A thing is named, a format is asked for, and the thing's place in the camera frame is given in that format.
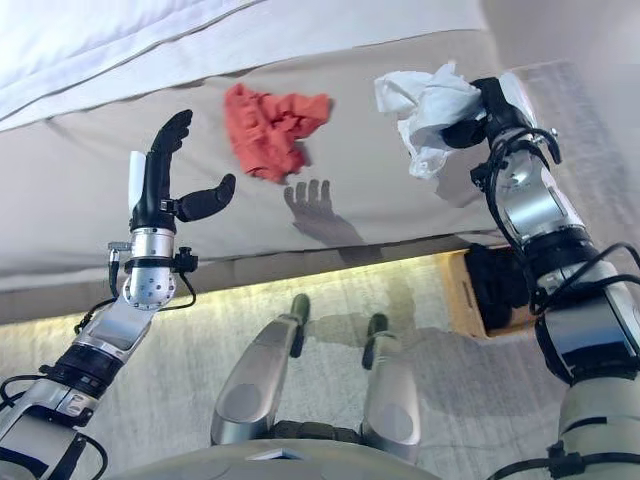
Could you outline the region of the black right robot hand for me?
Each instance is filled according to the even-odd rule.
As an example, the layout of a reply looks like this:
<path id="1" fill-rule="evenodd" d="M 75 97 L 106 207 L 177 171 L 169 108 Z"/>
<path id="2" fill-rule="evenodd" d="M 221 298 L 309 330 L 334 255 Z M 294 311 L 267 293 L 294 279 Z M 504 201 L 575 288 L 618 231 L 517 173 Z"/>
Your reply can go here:
<path id="1" fill-rule="evenodd" d="M 465 149 L 484 140 L 492 145 L 504 131 L 537 125 L 529 97 L 514 73 L 477 79 L 471 85 L 480 92 L 480 112 L 441 131 L 448 147 Z"/>

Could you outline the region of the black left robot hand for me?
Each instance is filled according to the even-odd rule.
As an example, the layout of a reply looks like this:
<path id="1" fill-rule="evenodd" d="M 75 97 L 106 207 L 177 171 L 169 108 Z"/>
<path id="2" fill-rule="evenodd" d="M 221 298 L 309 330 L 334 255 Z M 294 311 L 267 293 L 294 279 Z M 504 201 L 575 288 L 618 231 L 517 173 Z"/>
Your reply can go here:
<path id="1" fill-rule="evenodd" d="M 175 233 L 175 219 L 183 223 L 199 221 L 219 213 L 231 202 L 236 187 L 233 174 L 225 175 L 214 188 L 194 191 L 179 199 L 170 197 L 171 161 L 189 135 L 192 117 L 190 109 L 173 115 L 145 154 L 141 197 L 133 205 L 131 232 L 158 228 Z"/>

